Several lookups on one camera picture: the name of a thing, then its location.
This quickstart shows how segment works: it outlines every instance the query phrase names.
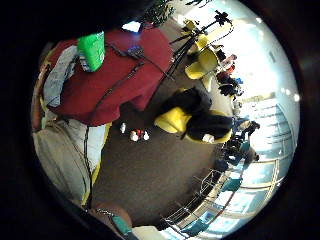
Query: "black bag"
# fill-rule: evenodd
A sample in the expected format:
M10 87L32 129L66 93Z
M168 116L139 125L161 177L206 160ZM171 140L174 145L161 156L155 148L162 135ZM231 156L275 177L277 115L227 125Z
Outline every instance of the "black bag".
M209 111L212 104L211 98L203 91L190 88L186 91L174 94L160 107L158 115L163 114L174 107L180 107L188 114L196 115L202 111Z
M215 139L225 136L233 127L232 117L214 115L209 112L201 112L192 116L187 123L186 134L195 140L202 140L205 134L214 136Z

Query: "hand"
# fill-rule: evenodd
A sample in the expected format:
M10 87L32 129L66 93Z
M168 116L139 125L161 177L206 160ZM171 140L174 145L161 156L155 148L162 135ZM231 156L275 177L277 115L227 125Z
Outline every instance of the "hand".
M41 94L44 82L46 80L46 75L47 75L48 71L50 70L50 66L51 66L50 62L45 62L41 66L40 73L39 73L39 76L38 76L38 79L37 79L37 82L35 84L34 91L33 91L33 94L35 96L39 96Z

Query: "cable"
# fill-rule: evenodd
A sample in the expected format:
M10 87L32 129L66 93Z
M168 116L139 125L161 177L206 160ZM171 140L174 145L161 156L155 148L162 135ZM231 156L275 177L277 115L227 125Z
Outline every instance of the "cable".
M166 75L166 77L170 78L172 81L176 81L172 76L170 76L168 73L166 73L165 71L163 71L161 69L161 67L156 64L155 62L153 62L150 58L147 58L146 56L142 56L143 59L145 59L146 61L150 62L152 65L154 65L156 68L158 68L164 75Z

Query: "ceiling light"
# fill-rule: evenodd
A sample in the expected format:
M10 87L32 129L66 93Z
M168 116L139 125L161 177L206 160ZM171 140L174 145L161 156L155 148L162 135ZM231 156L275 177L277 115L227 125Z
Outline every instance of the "ceiling light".
M293 99L294 99L295 102L299 102L299 101L300 101L300 96L299 96L299 94L296 94L296 93L295 93L295 94L293 95Z

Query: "person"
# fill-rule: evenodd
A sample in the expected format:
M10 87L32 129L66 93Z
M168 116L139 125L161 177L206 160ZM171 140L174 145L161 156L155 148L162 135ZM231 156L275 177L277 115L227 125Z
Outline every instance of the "person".
M118 237L126 240L138 240L133 233L131 217L121 206L106 201L96 204L88 209L87 212L111 228Z
M227 72L229 73L229 75L231 75L235 69L236 69L236 65L233 63L233 64L227 69Z
M250 119L249 116L245 117L234 117L234 125L232 128L232 133L235 135L237 132L242 132L244 129L249 127L250 125Z
M260 156L251 146L248 150L238 149L236 147L226 149L225 160L228 163L237 166L242 159L244 159L242 170L246 170L253 161L259 161Z
M234 61L237 59L237 55L235 54L231 54L229 57L227 57L226 59L224 59L222 62L221 62L221 66L222 68L224 69L229 69L234 63Z
M248 133L248 137L250 138L250 136L256 129L260 129L260 124L257 123L256 121L250 121L248 126L241 132L241 138L244 139L246 133Z
M87 141L87 160L84 155L86 125L75 119L57 116L43 110L43 85L50 64L40 69L32 98L32 136L40 164L55 187L76 205L85 204L90 192L92 176L99 171L101 150L104 146L107 125L90 127Z

